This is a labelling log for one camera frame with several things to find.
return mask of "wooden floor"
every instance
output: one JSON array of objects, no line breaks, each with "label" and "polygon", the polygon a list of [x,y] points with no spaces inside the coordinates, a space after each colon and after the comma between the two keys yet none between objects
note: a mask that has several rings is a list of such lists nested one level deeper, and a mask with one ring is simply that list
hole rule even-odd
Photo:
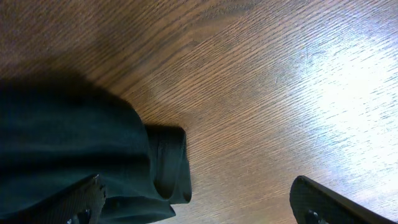
[{"label": "wooden floor", "polygon": [[295,223],[297,175],[398,221],[398,1],[40,2],[0,2],[1,75],[79,71],[185,128],[193,200],[161,223]]}]

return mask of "wood grain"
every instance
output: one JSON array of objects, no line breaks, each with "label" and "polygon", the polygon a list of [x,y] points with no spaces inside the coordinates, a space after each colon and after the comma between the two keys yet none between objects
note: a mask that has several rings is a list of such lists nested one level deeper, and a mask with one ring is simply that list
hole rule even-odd
[{"label": "wood grain", "polygon": [[184,127],[163,223],[294,223],[297,175],[398,221],[397,1],[39,2],[0,2],[2,76],[79,71]]}]

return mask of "hardwood surface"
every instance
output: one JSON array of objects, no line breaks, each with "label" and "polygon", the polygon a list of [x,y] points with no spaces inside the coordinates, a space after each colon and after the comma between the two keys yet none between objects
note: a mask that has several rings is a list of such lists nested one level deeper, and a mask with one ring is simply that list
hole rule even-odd
[{"label": "hardwood surface", "polygon": [[184,127],[193,200],[161,223],[295,223],[297,175],[398,221],[397,15],[394,0],[3,0],[0,72],[79,71]]}]

